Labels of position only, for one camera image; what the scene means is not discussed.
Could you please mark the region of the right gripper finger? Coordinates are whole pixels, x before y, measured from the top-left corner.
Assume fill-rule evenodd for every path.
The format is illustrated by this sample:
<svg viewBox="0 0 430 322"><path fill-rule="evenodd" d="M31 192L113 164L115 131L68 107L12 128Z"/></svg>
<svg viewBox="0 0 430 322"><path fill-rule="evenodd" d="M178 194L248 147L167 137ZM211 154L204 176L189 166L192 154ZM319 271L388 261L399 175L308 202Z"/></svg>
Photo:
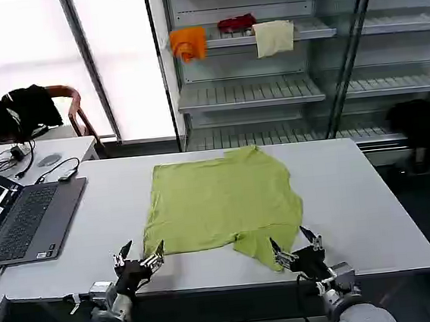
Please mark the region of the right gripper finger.
<svg viewBox="0 0 430 322"><path fill-rule="evenodd" d="M273 240L273 238L270 238L269 241L272 246L275 262L283 268L292 270L292 267L297 265L299 256L281 250L281 247Z"/></svg>
<svg viewBox="0 0 430 322"><path fill-rule="evenodd" d="M310 229L307 229L307 228L302 227L302 226L300 226L299 228L300 228L302 234L308 239L308 241L311 244L312 249L314 251L324 250L321 235L315 235Z"/></svg>

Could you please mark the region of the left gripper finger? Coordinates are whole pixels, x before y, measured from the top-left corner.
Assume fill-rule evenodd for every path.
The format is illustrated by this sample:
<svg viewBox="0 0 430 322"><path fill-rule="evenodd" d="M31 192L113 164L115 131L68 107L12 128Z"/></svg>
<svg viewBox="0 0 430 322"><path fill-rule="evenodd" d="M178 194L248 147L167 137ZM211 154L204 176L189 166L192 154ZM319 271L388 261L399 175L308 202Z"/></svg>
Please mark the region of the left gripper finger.
<svg viewBox="0 0 430 322"><path fill-rule="evenodd" d="M144 269L147 274L154 274L164 264L164 244L164 240L161 240L156 250L140 262L141 269Z"/></svg>
<svg viewBox="0 0 430 322"><path fill-rule="evenodd" d="M119 253L113 255L114 268L118 269L125 265L125 261L127 260L127 255L129 254L130 248L132 246L132 241L127 242L127 244L123 245L119 250Z"/></svg>

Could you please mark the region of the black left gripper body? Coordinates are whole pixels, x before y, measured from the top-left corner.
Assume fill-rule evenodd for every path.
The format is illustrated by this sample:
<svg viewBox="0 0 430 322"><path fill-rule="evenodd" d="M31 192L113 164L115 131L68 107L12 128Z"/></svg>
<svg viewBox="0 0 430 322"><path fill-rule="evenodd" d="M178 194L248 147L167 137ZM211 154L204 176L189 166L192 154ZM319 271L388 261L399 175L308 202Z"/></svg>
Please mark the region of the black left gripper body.
<svg viewBox="0 0 430 322"><path fill-rule="evenodd" d="M138 260L126 260L123 265L114 268L118 277L116 282L118 294L134 294L139 289L140 282L150 280L152 270L146 265L141 265L140 262Z"/></svg>

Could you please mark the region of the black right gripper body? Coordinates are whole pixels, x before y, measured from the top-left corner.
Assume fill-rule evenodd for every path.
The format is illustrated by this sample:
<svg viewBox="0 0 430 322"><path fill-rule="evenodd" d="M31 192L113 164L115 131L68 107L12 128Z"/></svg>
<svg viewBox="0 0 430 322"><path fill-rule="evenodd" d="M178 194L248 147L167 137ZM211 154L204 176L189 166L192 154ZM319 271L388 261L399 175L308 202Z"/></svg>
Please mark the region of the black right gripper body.
<svg viewBox="0 0 430 322"><path fill-rule="evenodd" d="M293 252L295 259L290 263L291 271L303 273L311 280L330 278L329 267L325 264L325 250L315 250L311 245Z"/></svg>

